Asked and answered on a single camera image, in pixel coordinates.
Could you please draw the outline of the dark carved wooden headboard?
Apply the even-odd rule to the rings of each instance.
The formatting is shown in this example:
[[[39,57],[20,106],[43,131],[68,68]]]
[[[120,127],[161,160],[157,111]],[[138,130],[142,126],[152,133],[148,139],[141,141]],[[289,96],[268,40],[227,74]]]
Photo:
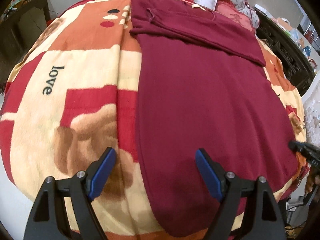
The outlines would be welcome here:
[[[285,31],[260,10],[256,13],[260,21],[257,36],[281,60],[286,78],[304,95],[315,78],[311,64]]]

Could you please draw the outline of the maroon fleece sweater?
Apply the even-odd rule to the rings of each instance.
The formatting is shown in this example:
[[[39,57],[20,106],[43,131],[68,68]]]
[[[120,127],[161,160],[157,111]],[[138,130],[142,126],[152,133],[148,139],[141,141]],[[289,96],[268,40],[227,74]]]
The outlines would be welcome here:
[[[187,237],[216,214],[199,148],[240,178],[264,176],[280,199],[298,168],[288,148],[295,135],[255,35],[180,0],[131,0],[131,21],[142,50],[137,154],[160,226]]]

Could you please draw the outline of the dark wooden side table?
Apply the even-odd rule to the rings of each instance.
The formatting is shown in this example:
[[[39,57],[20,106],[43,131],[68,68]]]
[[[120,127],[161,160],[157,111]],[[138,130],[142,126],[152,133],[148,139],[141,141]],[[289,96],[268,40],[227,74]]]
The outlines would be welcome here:
[[[1,22],[1,93],[13,67],[44,32],[48,21],[48,0],[27,0]]]

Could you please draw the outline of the orange red cream blanket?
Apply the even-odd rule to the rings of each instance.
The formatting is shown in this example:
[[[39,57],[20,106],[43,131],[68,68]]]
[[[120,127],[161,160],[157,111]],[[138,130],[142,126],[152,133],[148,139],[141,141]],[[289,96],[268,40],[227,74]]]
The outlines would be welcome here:
[[[151,209],[137,154],[142,50],[130,33],[132,27],[131,0],[86,0],[43,32],[7,81],[1,109],[4,168],[9,180],[34,200],[47,176],[72,176],[112,147],[115,168],[93,202],[107,237],[200,239],[206,229],[187,237],[169,235]],[[293,140],[303,141],[302,98],[285,78],[280,59],[256,39],[266,77],[288,114]],[[294,154],[297,172],[276,200],[286,198],[309,170],[305,158]]]

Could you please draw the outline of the right red heart pillow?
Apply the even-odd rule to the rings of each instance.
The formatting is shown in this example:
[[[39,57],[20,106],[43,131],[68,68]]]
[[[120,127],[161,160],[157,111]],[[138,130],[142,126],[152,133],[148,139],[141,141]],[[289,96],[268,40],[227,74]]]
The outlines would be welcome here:
[[[250,32],[255,32],[251,19],[236,9],[235,5],[230,0],[218,0],[215,11],[229,18],[233,22],[238,23]]]

